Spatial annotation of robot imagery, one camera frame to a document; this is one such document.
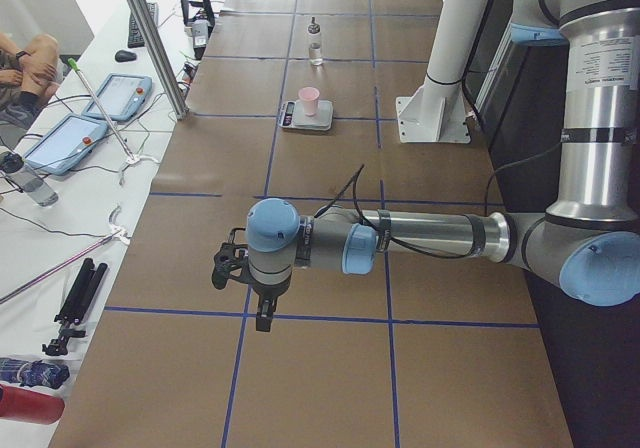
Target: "white desk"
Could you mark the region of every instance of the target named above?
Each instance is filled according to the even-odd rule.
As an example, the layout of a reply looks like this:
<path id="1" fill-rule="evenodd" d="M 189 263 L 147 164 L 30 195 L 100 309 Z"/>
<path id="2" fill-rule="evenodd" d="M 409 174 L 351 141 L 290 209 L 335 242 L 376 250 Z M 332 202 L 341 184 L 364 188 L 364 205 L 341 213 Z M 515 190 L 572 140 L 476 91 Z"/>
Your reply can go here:
<path id="1" fill-rule="evenodd" d="M 190 40 L 184 34 L 182 18 L 177 14 L 176 7 L 175 3 L 160 3 L 159 16 L 160 35 L 174 73 L 178 73 L 184 64 L 185 56 L 182 53 L 193 56 Z M 119 49 L 127 49 L 128 20 L 128 7 L 119 8 L 78 60 L 78 65 L 95 89 L 109 73 L 151 76 L 154 82 L 153 90 L 147 97 L 144 110 L 157 94 L 163 92 L 163 87 L 146 48 L 131 50 L 138 55 L 138 59 L 134 62 L 115 62 L 115 52 Z M 57 95 L 63 98 L 84 93 L 86 91 L 78 77 L 70 73 Z M 67 102 L 76 113 L 80 113 L 86 103 L 87 99 Z M 46 108 L 29 133 L 47 133 L 67 113 L 68 109 L 61 103 Z M 141 122 L 149 130 L 148 132 L 139 123 L 133 123 L 122 132 L 123 137 L 126 138 L 132 151 L 137 152 L 144 142 L 142 153 L 161 160 L 175 125 L 175 117 L 167 97 L 162 96 L 141 118 Z M 36 139 L 25 139 L 18 145 L 16 151 L 24 153 L 36 141 Z M 122 147 L 116 138 L 111 136 L 97 145 L 93 153 L 76 168 L 97 165 L 118 170 L 125 158 Z M 25 194 L 10 193 L 5 195 L 0 206 L 50 229 L 104 235 L 109 233 L 107 225 L 109 213 L 116 205 L 121 204 L 122 211 L 116 222 L 126 227 L 131 235 L 157 169 L 158 166 L 151 161 L 144 161 L 128 168 L 125 172 L 124 186 L 118 184 L 117 174 L 100 169 L 70 172 L 64 177 L 50 176 L 47 182 L 59 195 L 59 200 L 54 205 L 42 208 Z M 24 221 L 12 218 L 4 212 L 0 212 L 0 238 L 2 239 L 0 296 L 13 291 L 96 241 L 89 237 L 71 238 L 50 234 Z M 69 355 L 57 358 L 68 364 L 72 371 L 71 378 L 56 391 L 46 388 L 32 389 L 68 398 L 125 252 L 126 246 L 114 240 L 87 255 L 94 259 L 96 265 L 107 263 L 109 268 L 88 314 L 88 336 L 83 339 L 72 339 L 69 342 Z M 41 345 L 48 344 L 58 335 L 60 325 L 54 323 L 53 318 L 62 306 L 64 297 L 71 288 L 81 264 L 82 259 L 77 260 L 0 306 L 0 357 L 46 359 L 42 356 Z M 56 425 L 57 423 L 42 426 L 0 419 L 0 440 L 3 446 L 46 447 Z"/>

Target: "blue joint cap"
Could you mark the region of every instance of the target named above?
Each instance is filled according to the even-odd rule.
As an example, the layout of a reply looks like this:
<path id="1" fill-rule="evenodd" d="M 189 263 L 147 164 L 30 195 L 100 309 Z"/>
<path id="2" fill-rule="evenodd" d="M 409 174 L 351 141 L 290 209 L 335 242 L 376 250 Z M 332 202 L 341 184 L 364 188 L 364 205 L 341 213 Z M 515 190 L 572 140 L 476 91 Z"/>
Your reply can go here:
<path id="1" fill-rule="evenodd" d="M 259 201 L 247 215 L 247 243 L 263 253 L 278 251 L 296 239 L 300 216 L 280 198 Z"/>
<path id="2" fill-rule="evenodd" d="M 511 23 L 511 41 L 524 46 L 559 46 L 569 42 L 556 28 Z"/>
<path id="3" fill-rule="evenodd" d="M 614 306 L 640 293 L 640 235 L 613 232 L 574 251 L 560 270 L 560 288 L 595 306 Z"/>
<path id="4" fill-rule="evenodd" d="M 373 268 L 377 235 L 370 226 L 354 224 L 349 231 L 342 252 L 342 272 L 349 275 L 366 275 Z"/>

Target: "person's hand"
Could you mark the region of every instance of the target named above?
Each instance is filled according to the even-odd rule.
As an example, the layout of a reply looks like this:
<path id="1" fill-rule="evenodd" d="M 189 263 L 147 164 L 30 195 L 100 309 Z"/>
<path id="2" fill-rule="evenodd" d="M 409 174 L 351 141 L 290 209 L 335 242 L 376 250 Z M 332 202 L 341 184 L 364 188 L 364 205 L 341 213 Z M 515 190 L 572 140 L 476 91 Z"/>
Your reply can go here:
<path id="1" fill-rule="evenodd" d="M 20 86 L 22 73 L 18 70 L 0 70 L 0 85 Z"/>
<path id="2" fill-rule="evenodd" d="M 56 67 L 49 63 L 36 60 L 31 55 L 20 57 L 20 65 L 25 75 L 40 86 L 46 86 L 56 77 Z"/>

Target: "glass bottle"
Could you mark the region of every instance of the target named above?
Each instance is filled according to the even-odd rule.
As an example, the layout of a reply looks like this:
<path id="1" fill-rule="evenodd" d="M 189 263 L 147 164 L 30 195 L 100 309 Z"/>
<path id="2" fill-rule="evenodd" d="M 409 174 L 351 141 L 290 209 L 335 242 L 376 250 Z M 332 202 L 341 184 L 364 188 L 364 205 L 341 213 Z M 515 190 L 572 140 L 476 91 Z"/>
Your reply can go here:
<path id="1" fill-rule="evenodd" d="M 311 24 L 307 27 L 307 35 L 309 38 L 309 62 L 312 65 L 321 65 L 324 62 L 322 59 L 322 34 L 315 16 L 311 18 Z"/>
<path id="2" fill-rule="evenodd" d="M 40 206 L 53 205 L 58 201 L 58 194 L 18 153 L 7 151 L 0 154 L 0 170 Z"/>

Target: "keyboard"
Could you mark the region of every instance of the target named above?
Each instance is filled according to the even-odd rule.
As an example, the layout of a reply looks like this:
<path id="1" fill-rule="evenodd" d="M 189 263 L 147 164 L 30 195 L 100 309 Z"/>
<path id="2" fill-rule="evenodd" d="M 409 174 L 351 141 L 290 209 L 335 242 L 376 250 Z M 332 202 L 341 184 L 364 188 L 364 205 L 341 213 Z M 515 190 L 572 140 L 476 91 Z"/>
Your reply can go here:
<path id="1" fill-rule="evenodd" d="M 153 22 L 158 26 L 158 4 L 154 2 L 147 2 L 147 9 L 151 13 Z M 136 23 L 133 13 L 129 15 L 129 36 L 127 38 L 127 47 L 139 48 L 144 46 L 144 38 L 142 38 L 142 32 L 138 23 Z"/>

